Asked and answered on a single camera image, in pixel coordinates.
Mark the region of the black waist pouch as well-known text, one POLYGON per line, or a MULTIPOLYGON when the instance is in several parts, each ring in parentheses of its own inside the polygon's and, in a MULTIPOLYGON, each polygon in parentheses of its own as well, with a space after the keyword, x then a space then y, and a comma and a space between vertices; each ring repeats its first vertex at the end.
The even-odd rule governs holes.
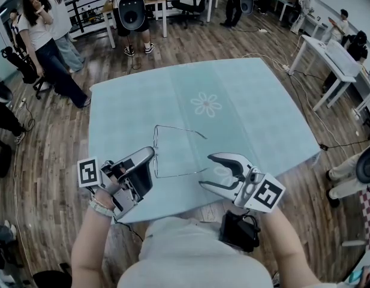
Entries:
POLYGON ((252 253, 260 245, 260 232, 257 220, 249 212, 237 215, 228 210, 222 218, 219 240, 243 252, 252 253))

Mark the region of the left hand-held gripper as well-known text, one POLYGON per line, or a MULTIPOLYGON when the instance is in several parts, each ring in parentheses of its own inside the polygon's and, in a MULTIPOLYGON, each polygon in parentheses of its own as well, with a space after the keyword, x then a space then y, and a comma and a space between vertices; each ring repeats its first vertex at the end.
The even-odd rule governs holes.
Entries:
POLYGON ((108 160, 101 166, 96 157, 80 160, 77 162, 79 186, 109 193, 115 210, 108 214, 119 221, 151 190, 149 162, 154 156, 154 148, 147 146, 122 160, 115 163, 108 160))

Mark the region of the thin wire-frame eyeglasses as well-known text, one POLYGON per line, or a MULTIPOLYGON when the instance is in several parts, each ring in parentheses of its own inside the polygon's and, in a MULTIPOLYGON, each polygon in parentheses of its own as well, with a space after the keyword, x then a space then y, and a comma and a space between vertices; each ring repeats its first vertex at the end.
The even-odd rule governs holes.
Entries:
POLYGON ((153 149, 154 149, 154 157, 153 157, 153 164, 154 164, 154 174, 157 179, 163 179, 163 178, 175 178, 175 177, 180 177, 180 176, 188 176, 188 175, 196 175, 199 173, 202 173, 207 170, 207 168, 195 171, 195 172, 190 172, 190 173, 184 173, 184 174, 177 174, 177 175, 160 175, 159 174, 159 169, 158 169, 158 135, 159 135, 159 128, 169 128, 169 129, 174 129, 174 130, 181 130, 181 131, 186 131, 189 133, 194 133, 199 135, 202 139, 207 140, 207 137, 205 137, 203 134, 199 133, 198 131, 195 130, 189 130, 189 129, 184 129, 184 128, 179 128, 179 127, 174 127, 174 126, 167 126, 167 125, 159 125, 157 124, 154 127, 154 136, 153 136, 153 149))

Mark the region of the light blue daisy tablecloth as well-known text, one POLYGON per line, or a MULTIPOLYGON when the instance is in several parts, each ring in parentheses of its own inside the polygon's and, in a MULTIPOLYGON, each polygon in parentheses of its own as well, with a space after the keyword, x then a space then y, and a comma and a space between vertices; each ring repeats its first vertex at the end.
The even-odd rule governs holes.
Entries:
POLYGON ((118 161, 153 145, 159 128, 160 175, 122 221, 135 223, 180 214, 221 200, 199 181, 229 185, 231 171, 208 155, 246 156, 263 173, 279 176, 316 158, 320 148, 302 113, 259 58, 194 62, 142 71, 91 88, 89 155, 118 161))

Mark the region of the black office chair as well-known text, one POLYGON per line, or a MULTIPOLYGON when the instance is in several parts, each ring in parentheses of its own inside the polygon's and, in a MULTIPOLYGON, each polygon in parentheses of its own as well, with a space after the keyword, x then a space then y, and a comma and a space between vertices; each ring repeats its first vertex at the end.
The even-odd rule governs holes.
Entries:
POLYGON ((59 267, 60 271, 49 270, 34 274, 32 278, 36 286, 38 288, 71 288, 70 265, 68 263, 60 263, 59 267))
POLYGON ((199 16, 205 10, 205 2, 206 0, 191 0, 190 4, 188 4, 180 0, 172 1, 172 6, 181 10, 179 22, 184 24, 184 29, 188 29, 188 23, 190 21, 197 22, 201 26, 204 25, 204 21, 200 20, 199 16))
POLYGON ((12 47, 6 47, 1 50, 1 55, 3 58, 12 63, 18 71, 23 75, 23 82, 25 84, 32 85, 35 90, 36 99, 41 99, 41 88, 45 83, 44 77, 40 77, 37 74, 35 66, 29 61, 28 56, 21 58, 17 53, 13 52, 12 47))

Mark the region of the pale rectangular mat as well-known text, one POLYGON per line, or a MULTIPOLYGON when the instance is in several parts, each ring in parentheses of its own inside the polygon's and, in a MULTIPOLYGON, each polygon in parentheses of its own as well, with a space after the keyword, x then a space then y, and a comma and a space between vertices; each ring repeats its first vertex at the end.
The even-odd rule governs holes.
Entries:
POLYGON ((356 77, 362 66, 337 41, 330 40, 326 44, 325 54, 341 70, 345 76, 356 77))

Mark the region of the person's right forearm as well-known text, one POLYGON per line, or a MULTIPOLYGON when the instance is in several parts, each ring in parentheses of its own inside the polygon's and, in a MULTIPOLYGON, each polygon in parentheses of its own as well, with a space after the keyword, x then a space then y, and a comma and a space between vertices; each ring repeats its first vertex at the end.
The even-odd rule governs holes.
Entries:
POLYGON ((279 208, 261 215, 261 223, 278 265, 281 288, 307 288, 321 284, 308 265, 302 243, 294 227, 279 208))

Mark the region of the person's left forearm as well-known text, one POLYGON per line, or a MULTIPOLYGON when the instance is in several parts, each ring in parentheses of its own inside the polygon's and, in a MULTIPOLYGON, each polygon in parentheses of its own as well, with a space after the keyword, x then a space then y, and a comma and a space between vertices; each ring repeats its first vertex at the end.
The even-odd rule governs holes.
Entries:
POLYGON ((71 253, 72 288, 102 288, 102 262, 110 225, 110 217, 88 208, 71 253))

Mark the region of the person's grey shirt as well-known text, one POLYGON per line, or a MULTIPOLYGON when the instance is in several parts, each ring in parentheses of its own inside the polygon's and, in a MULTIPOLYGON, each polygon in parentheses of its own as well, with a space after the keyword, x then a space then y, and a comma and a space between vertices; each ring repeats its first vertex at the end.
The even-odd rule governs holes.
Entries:
POLYGON ((257 260, 221 242, 215 223, 166 217, 151 222, 137 263, 117 288, 273 288, 257 260))

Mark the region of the person's left hand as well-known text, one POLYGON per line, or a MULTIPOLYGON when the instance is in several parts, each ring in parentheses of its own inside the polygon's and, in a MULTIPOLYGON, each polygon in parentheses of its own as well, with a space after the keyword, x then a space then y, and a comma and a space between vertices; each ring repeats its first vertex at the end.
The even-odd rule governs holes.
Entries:
POLYGON ((102 188, 97 188, 94 194, 94 200, 106 209, 114 211, 115 205, 112 201, 112 196, 102 188))

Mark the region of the red checkered cloth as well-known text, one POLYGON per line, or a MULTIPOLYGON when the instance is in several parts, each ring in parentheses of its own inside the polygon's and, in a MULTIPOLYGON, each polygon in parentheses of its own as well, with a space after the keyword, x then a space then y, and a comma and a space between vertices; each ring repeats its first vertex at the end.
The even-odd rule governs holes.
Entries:
POLYGON ((366 249, 370 250, 370 187, 360 192, 359 199, 365 223, 366 249))

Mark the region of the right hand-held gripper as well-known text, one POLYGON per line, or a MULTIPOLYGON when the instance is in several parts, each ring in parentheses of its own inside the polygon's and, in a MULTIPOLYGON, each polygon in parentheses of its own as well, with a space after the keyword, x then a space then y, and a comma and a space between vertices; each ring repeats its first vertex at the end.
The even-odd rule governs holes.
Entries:
POLYGON ((251 168, 251 162, 241 154, 219 152, 210 154, 208 159, 230 169, 232 176, 244 181, 239 190, 239 181, 231 185, 217 184, 211 181, 199 181, 201 187, 228 199, 243 209, 262 213, 271 213, 285 192, 285 187, 271 174, 263 174, 257 167, 251 168))

